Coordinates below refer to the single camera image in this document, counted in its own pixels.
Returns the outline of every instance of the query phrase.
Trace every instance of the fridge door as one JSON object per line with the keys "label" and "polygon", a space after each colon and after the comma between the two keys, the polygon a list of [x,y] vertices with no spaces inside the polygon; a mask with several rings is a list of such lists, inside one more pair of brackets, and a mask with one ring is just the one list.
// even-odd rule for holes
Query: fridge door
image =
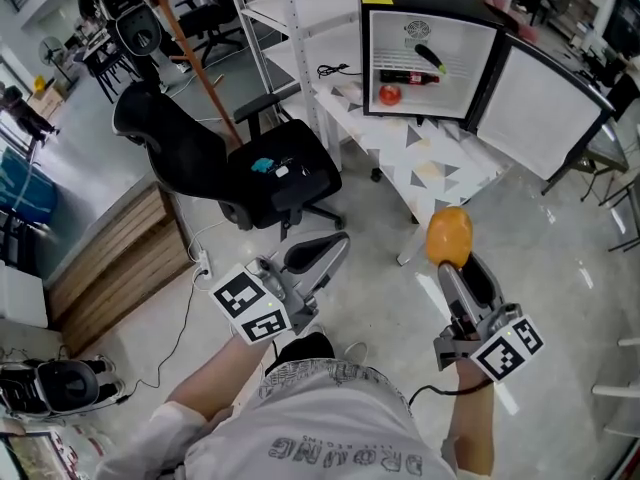
{"label": "fridge door", "polygon": [[554,59],[507,36],[470,129],[548,180],[581,154],[611,110],[595,89]]}

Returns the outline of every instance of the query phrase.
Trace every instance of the plug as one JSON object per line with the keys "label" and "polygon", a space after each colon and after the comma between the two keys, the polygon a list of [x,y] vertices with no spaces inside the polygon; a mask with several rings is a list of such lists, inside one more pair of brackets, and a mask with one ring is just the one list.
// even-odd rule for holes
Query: plug
{"label": "plug", "polygon": [[200,265],[202,278],[205,281],[210,281],[213,278],[213,272],[211,271],[211,263],[209,263],[209,254],[207,251],[202,250],[198,254],[198,265]]}

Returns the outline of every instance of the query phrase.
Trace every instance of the chair wheel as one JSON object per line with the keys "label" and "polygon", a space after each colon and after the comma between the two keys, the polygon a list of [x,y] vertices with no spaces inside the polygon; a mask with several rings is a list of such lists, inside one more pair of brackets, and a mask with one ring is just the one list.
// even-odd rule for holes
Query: chair wheel
{"label": "chair wheel", "polygon": [[382,179],[382,171],[378,168],[371,169],[371,181],[378,183]]}

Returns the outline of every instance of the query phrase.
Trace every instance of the chair armrest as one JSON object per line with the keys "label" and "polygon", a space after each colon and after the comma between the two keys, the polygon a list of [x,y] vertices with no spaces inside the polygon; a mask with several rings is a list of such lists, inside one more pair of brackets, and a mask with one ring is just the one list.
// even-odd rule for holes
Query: chair armrest
{"label": "chair armrest", "polygon": [[239,124],[242,121],[246,121],[253,115],[259,114],[263,110],[275,105],[276,103],[280,103],[282,100],[287,99],[289,96],[297,92],[300,92],[300,84],[296,84],[278,93],[263,94],[262,96],[258,96],[256,99],[251,100],[249,103],[242,105],[240,108],[236,109],[236,111],[233,113],[233,120],[236,124]]}
{"label": "chair armrest", "polygon": [[226,201],[218,201],[222,214],[229,220],[238,226],[238,229],[242,231],[249,231],[253,229],[253,222],[251,222],[251,216],[247,209],[237,203],[230,203]]}

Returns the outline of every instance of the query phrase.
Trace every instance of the sticker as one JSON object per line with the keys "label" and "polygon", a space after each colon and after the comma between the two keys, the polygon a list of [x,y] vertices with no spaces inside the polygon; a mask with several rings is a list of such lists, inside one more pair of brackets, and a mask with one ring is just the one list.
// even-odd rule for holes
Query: sticker
{"label": "sticker", "polygon": [[363,4],[393,5],[393,0],[362,0]]}
{"label": "sticker", "polygon": [[471,359],[495,382],[520,370],[544,347],[531,317],[525,315],[500,329]]}
{"label": "sticker", "polygon": [[274,162],[271,158],[259,158],[253,163],[251,170],[253,172],[261,172],[264,174],[271,168],[273,163]]}
{"label": "sticker", "polygon": [[209,296],[248,344],[291,328],[284,304],[242,265],[234,265]]}

